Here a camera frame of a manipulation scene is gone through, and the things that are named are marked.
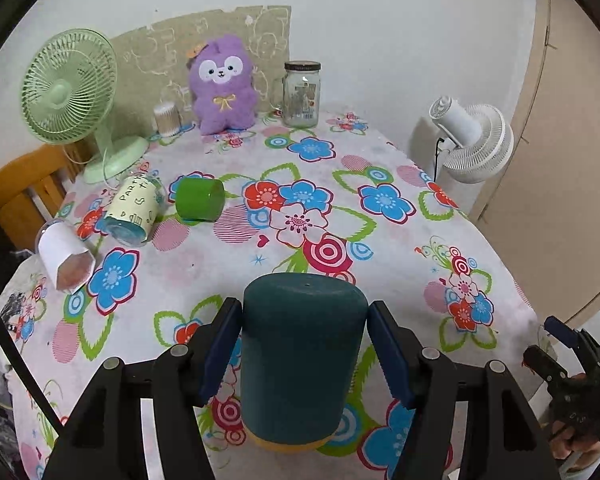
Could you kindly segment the right hand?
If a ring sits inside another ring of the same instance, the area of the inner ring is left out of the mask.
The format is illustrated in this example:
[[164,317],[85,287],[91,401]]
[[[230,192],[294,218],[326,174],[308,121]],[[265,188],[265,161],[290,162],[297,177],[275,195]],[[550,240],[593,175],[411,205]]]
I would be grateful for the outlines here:
[[592,463],[600,456],[600,441],[592,436],[576,438],[576,432],[563,422],[552,423],[550,426],[550,449],[556,460],[565,460],[572,453],[580,454],[581,463]]

